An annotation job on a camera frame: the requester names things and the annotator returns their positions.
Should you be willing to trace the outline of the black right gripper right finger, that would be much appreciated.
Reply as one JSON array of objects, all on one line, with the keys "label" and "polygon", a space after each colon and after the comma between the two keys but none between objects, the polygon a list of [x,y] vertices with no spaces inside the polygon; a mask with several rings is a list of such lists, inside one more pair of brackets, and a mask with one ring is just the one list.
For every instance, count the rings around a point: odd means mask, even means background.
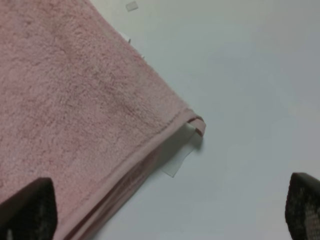
[{"label": "black right gripper right finger", "polygon": [[284,215],[293,240],[318,240],[320,181],[304,172],[292,173]]}]

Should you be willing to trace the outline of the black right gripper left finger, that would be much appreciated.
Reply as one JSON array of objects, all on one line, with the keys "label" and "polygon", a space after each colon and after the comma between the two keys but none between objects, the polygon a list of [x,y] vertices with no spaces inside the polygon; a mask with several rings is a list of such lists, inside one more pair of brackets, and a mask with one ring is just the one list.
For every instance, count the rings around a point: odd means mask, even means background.
[{"label": "black right gripper left finger", "polygon": [[2,240],[52,240],[57,225],[55,189],[49,177],[34,180],[0,204]]}]

